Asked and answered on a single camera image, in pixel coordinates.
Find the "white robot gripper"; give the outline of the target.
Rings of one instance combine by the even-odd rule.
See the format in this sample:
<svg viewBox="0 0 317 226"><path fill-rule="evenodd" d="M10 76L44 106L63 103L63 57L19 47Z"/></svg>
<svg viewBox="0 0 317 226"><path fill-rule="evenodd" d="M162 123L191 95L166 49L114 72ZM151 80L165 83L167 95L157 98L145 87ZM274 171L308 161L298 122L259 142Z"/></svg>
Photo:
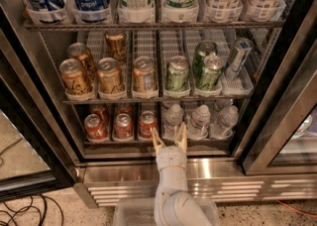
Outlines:
<svg viewBox="0 0 317 226"><path fill-rule="evenodd" d="M167 168L181 168L187 170L187 128L182 123L179 132L175 136L175 146L166 147L159 137L156 127L152 129L153 145L157 154L156 162L158 170Z"/></svg>

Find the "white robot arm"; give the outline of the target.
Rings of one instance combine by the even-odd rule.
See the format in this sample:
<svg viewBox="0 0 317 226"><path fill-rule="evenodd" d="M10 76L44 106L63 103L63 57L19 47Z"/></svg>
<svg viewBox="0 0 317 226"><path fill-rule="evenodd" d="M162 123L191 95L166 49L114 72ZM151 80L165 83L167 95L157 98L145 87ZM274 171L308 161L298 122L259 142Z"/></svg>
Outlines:
<svg viewBox="0 0 317 226"><path fill-rule="evenodd" d="M156 151L158 187L154 216L158 226L212 226L199 203L188 193L187 184L187 128L182 123L174 137L174 145L167 146L152 129Z"/></svg>

